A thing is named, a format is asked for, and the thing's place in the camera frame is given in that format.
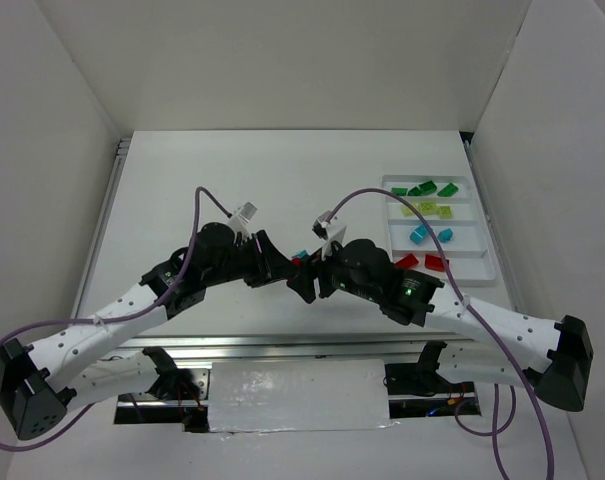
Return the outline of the blue bottom lego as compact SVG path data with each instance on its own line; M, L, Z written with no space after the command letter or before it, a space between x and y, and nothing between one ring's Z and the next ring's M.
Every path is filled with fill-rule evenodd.
M444 230L440 231L437 235L437 238L441 243L447 243L447 242L451 241L453 239L453 237L454 237L454 232L451 228L444 229Z

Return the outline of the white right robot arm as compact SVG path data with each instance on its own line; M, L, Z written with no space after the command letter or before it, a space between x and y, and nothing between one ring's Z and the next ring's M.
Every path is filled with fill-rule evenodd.
M429 374L449 383L531 386L542 402L580 412L585 406L593 346L585 322L566 315L536 318L457 292L437 277L394 262L372 241L334 244L292 259L289 288L311 303L341 291L376 304L394 322L458 334L498 351L498 360L471 365L451 347L427 355Z

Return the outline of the dark green curved lego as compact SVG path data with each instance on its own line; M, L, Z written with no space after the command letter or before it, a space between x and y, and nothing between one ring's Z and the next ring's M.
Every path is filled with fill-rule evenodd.
M433 181L421 183L418 188L421 196L431 195L438 190L437 185Z

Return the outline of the dark green square lego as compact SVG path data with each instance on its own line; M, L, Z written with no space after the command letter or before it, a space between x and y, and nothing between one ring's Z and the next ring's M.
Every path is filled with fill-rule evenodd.
M408 189L407 188L401 188L401 187L392 187L391 188L391 192L395 195L398 196L407 196L408 195Z

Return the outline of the blue oval lego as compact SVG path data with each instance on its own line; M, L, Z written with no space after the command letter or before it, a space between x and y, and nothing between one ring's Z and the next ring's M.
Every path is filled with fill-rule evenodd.
M421 245L429 238L430 234L425 225L419 225L410 234L409 240L414 245Z

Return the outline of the red rectangular lego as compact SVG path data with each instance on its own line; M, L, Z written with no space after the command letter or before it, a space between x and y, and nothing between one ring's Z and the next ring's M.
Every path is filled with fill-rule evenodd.
M409 253L406 256L395 262L395 266L404 270L410 270L419 265L418 258L413 254Z

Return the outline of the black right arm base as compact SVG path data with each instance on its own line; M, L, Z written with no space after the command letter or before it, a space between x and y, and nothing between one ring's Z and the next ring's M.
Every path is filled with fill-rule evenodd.
M451 383L436 372L447 344L429 341L418 360L386 363L383 384L388 393L391 419L479 415L472 382Z

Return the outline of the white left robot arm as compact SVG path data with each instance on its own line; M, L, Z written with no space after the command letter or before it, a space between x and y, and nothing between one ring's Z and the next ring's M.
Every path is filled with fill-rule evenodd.
M23 344L0 341L0 406L18 440L34 440L66 414L121 394L157 399L199 397L192 374L161 347L121 358L110 353L202 302L208 288L241 280L251 288L290 280L299 271L265 231L249 234L209 223L189 244L144 274L112 304L55 335Z

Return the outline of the lime square lego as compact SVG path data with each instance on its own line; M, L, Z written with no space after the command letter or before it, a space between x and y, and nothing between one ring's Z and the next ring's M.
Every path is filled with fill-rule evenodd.
M452 219L454 217L452 208L449 205L440 205L438 207L438 217L440 219Z

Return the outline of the lime curved lego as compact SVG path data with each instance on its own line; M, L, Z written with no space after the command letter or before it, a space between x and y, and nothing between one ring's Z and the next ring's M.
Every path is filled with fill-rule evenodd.
M410 208L409 206L402 205L401 212L405 217L414 216L417 212L419 212L419 208Z

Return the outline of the red half-round lego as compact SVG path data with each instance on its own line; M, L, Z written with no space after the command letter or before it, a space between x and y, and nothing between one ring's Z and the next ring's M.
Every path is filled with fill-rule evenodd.
M431 271L445 272L450 266L446 257L440 255L426 254L424 258L424 267Z

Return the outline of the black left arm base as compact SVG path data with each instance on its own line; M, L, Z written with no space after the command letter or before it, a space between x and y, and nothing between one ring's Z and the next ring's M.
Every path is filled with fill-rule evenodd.
M208 433L209 369L180 368L161 347L141 350L157 373L141 392L117 397L115 424L175 424L190 433Z

